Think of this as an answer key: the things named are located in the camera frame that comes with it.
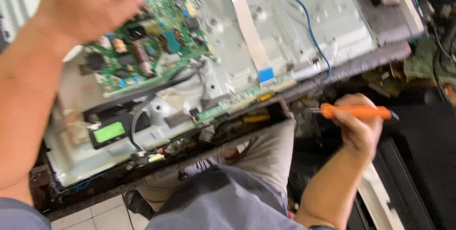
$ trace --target flat ribbon cable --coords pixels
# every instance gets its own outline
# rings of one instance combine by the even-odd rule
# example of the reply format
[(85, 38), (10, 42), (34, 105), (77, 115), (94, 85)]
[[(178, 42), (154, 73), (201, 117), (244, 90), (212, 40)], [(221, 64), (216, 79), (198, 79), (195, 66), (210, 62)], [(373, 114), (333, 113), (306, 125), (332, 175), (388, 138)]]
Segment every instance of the flat ribbon cable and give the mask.
[(247, 0), (231, 0), (236, 11), (237, 22), (245, 39), (250, 57), (254, 61), (258, 71), (259, 82), (267, 85), (274, 81), (274, 71), (271, 61), (266, 54), (265, 47), (261, 42), (254, 20), (250, 14)]

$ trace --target main board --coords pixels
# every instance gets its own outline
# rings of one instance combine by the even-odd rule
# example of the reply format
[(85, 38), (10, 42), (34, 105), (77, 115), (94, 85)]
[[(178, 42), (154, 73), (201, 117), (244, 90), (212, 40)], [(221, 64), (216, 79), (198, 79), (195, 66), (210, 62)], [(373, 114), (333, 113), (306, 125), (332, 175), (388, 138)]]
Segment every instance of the main board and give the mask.
[(86, 44), (88, 67), (112, 98), (168, 79), (190, 60), (211, 56), (196, 0), (145, 0), (138, 15)]

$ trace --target forearm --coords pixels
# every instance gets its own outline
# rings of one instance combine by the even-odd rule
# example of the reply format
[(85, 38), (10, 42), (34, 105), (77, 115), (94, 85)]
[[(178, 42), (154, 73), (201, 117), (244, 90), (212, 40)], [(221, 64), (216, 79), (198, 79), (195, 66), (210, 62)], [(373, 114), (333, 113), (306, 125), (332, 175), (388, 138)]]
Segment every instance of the forearm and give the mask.
[(28, 176), (35, 163), (72, 41), (31, 20), (0, 57), (0, 190)]
[(294, 220), (306, 227), (326, 222), (345, 229), (356, 187), (369, 162), (370, 157), (342, 148), (309, 182)]

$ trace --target blue wire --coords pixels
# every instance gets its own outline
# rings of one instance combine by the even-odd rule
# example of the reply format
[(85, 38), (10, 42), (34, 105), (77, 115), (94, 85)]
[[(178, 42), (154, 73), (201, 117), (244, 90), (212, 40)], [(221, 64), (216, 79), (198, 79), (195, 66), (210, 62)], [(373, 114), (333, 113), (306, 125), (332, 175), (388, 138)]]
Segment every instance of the blue wire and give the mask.
[(295, 0), (295, 1), (298, 2), (299, 5), (301, 5), (302, 8), (304, 9), (305, 15), (307, 16), (307, 22), (309, 24), (309, 32), (311, 34), (312, 40), (313, 40), (316, 48), (318, 49), (318, 52), (320, 52), (322, 57), (325, 59), (326, 64), (328, 65), (328, 76), (327, 77), (329, 77), (329, 76), (331, 76), (331, 74), (333, 74), (333, 70), (331, 68), (331, 64), (329, 63), (329, 61), (326, 58), (325, 54), (323, 54), (322, 50), (320, 49), (320, 46), (318, 45), (318, 43), (317, 43), (317, 41), (315, 39), (315, 36), (313, 35), (312, 26), (311, 26), (311, 18), (309, 17), (309, 12), (307, 11), (307, 8), (304, 6), (304, 4), (300, 0)]

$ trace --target white tiled floor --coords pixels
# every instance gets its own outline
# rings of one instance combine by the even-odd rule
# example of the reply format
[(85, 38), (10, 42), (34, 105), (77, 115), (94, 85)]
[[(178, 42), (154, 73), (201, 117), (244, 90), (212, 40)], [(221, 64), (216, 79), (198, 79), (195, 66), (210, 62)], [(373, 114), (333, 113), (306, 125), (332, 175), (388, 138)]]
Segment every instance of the white tiled floor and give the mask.
[(128, 211), (119, 195), (52, 222), (52, 230), (144, 230), (148, 223)]

